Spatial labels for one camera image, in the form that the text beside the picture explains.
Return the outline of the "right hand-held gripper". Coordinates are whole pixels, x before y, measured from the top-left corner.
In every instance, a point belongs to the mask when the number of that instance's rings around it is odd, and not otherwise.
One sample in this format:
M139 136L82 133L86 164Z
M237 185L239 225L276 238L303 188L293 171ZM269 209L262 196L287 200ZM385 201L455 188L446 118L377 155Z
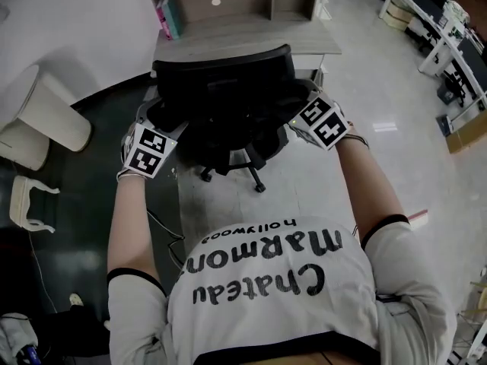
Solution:
M307 105L289 122L288 127L299 138L329 151L349 131L350 125L334 100L314 82L303 82L310 90Z

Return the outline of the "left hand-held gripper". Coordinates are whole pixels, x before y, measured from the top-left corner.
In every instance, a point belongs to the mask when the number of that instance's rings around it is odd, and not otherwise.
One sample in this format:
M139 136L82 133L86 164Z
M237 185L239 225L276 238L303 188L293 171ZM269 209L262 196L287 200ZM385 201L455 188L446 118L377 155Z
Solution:
M172 132L157 128L148 114L162 105L162 99L153 99L138 108L135 121L130 125L121 142L120 157L123 167L119 172L120 178L125 176L155 178L176 148L177 140L188 126L188 122L179 124Z

